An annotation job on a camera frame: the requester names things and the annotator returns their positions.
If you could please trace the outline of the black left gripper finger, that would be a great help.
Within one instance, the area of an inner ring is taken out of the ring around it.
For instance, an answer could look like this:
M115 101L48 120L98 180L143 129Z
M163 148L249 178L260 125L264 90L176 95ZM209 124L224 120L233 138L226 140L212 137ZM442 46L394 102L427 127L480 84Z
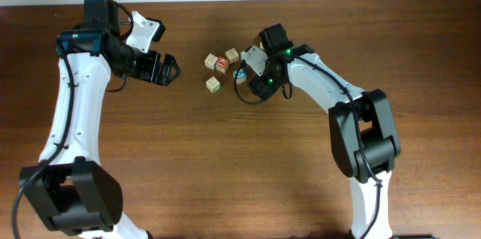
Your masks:
M175 70L174 72L161 71L156 79L156 84L160 86L168 86L174 80L180 76L180 72Z
M171 54L166 53L165 59L161 67L161 77L179 77L180 67L177 64L175 57Z

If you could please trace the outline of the wooden block blue 5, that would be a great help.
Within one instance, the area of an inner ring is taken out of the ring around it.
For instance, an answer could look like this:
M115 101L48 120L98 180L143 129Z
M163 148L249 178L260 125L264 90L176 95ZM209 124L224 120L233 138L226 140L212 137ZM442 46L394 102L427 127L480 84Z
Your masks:
M244 68L234 70L233 78L236 84L243 83L247 80L247 72Z

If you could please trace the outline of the wooden block green N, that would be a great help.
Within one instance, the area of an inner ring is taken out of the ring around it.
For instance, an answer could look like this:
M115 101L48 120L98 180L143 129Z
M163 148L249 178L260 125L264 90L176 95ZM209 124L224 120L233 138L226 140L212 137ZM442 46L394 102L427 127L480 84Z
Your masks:
M215 77L209 78L205 83L206 87L212 93L217 92L221 88L221 83Z

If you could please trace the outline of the plain wooden picture block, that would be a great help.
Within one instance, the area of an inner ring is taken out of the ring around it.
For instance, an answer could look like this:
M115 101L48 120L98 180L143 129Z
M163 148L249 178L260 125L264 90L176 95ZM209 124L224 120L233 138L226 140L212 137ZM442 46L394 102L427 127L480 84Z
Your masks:
M236 63L240 59L239 53L236 51L235 48L231 48L230 50L225 51L225 57L230 64Z

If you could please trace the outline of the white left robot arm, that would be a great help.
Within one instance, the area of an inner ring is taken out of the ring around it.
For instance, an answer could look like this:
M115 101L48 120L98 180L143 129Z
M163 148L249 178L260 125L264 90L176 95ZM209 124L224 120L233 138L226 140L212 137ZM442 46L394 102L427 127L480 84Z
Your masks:
M85 0L84 19L56 39L59 94L47 143L37 165L20 171L20 191L44 226L81 238L148 238L123 210L120 184L101 166L101 109L112 77L167 86L180 68L170 54L150 49L160 20L128 12L114 0Z

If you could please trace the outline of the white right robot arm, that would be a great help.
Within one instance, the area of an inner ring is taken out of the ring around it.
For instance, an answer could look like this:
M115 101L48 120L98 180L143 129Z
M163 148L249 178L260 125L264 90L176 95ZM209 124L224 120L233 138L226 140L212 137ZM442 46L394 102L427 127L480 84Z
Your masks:
M352 194L353 238L391 238L388 191L401 142L387 95L366 91L332 71L309 45L295 45L276 24L259 33L260 47L241 54L255 72L250 91L267 101L278 89L285 98L297 87L327 114L331 151L348 178Z

